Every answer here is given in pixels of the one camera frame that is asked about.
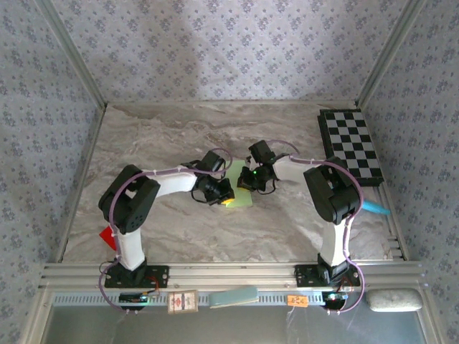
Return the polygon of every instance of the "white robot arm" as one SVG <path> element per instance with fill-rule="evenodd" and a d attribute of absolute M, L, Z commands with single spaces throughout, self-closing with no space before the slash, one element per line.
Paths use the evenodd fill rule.
<path fill-rule="evenodd" d="M 133 176 L 142 173 L 127 185 L 116 201 L 113 221 L 118 228 L 116 242 L 120 264 L 128 271 L 136 271 L 146 263 L 142 250 L 141 225 L 146 220 L 155 199 L 176 192 L 201 191 L 209 205 L 225 204 L 234 198 L 230 181 L 216 179 L 194 171 L 218 171 L 223 158 L 209 151 L 201 161 L 192 161 L 168 171 L 142 171 L 134 165 L 126 166 L 99 200 L 105 220 L 109 221 L 110 206 L 121 186 Z"/>
<path fill-rule="evenodd" d="M 329 223 L 323 232 L 323 243 L 318 254 L 319 273 L 329 284 L 341 279 L 349 268 L 344 255 L 344 232 L 348 216 L 359 207 L 359 194 L 351 180 L 342 172 L 327 167 L 305 165 L 292 161 L 288 154 L 275 155 L 265 141 L 249 147 L 250 167 L 244 167 L 238 187 L 250 191 L 265 191 L 268 181 L 293 181 L 307 186 L 314 206 L 324 221 Z M 344 163 L 336 157 L 328 160 L 341 167 Z"/>

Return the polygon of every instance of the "white sponge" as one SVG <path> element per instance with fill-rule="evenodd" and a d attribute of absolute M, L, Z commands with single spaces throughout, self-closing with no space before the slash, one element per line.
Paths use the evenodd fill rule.
<path fill-rule="evenodd" d="M 414 312 L 422 308 L 421 294 L 408 288 L 370 290 L 366 301 L 375 312 Z"/>

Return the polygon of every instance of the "checkerboard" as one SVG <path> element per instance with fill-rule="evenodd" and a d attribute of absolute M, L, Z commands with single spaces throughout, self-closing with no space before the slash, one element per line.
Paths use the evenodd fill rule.
<path fill-rule="evenodd" d="M 321 110 L 318 122 L 327 158 L 343 160 L 361 186 L 384 181 L 360 110 Z"/>

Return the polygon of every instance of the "gray marble tabletop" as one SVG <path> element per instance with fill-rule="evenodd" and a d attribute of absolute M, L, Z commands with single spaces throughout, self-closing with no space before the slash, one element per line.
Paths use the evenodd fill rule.
<path fill-rule="evenodd" d="M 113 250 L 98 234 L 107 226 L 98 201 L 128 164 L 162 169 L 200 159 L 214 148 L 235 158 L 261 139 L 294 143 L 304 158 L 325 158 L 318 128 L 319 105 L 110 105 L 85 179 L 64 262 L 102 262 Z M 289 147 L 273 145 L 276 153 Z M 365 188 L 374 200 L 374 189 Z M 313 261 L 326 235 L 306 187 L 279 182 L 253 205 L 227 209 L 198 204 L 188 193 L 157 199 L 142 226 L 149 262 Z M 362 211 L 354 221 L 354 259 L 390 259 L 389 227 L 382 215 Z"/>

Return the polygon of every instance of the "wall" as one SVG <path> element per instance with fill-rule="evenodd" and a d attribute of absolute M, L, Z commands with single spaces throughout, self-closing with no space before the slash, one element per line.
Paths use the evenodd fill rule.
<path fill-rule="evenodd" d="M 368 125 L 412 258 L 459 343 L 459 4 L 427 0 L 381 85 Z"/>
<path fill-rule="evenodd" d="M 35 3 L 2 1 L 0 13 L 0 343 L 16 343 L 97 116 Z"/>
<path fill-rule="evenodd" d="M 55 0 L 104 98 L 353 100 L 405 0 Z"/>

